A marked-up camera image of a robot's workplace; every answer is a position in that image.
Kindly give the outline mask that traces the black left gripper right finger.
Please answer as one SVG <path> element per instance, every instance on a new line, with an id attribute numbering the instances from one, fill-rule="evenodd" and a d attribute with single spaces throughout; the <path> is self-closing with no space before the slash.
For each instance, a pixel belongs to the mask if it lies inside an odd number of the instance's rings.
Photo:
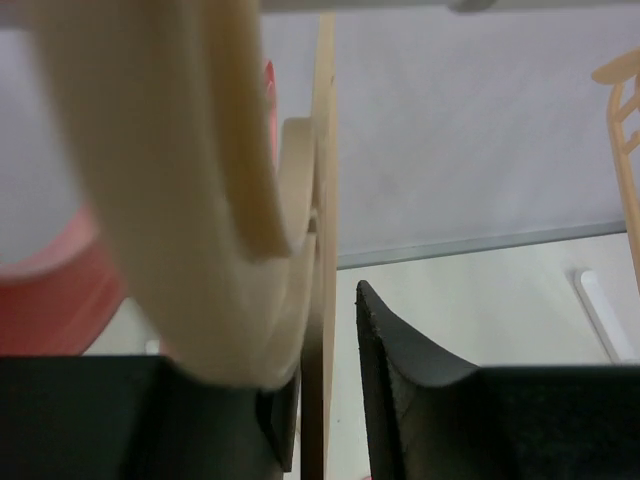
<path id="1" fill-rule="evenodd" d="M 635 365 L 480 367 L 367 282 L 356 323 L 375 479 L 635 479 Z"/>

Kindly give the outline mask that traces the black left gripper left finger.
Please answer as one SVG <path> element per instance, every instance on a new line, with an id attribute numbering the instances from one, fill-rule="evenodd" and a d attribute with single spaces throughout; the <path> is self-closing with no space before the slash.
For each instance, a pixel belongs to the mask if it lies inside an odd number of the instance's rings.
<path id="1" fill-rule="evenodd" d="M 5 479 L 280 479 L 297 385 L 201 383 L 160 356 L 5 357 Z"/>

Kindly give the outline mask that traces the pink thick hanger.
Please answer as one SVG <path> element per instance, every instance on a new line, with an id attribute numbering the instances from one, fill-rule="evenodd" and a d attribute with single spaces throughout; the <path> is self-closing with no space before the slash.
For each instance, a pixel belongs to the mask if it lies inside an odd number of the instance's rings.
<path id="1" fill-rule="evenodd" d="M 1 355 L 75 356 L 126 297 L 87 206 L 48 245 L 1 267 Z"/>

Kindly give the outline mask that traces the beige thick hanger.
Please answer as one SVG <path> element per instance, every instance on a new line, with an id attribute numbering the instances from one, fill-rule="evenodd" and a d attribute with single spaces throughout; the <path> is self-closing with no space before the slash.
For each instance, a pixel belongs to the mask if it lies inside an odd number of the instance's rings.
<path id="1" fill-rule="evenodd" d="M 257 1 L 29 1 L 56 122 L 134 299 L 210 384 L 301 379 L 300 460 L 326 475 L 336 315 L 335 15 L 311 111 L 273 142 Z"/>

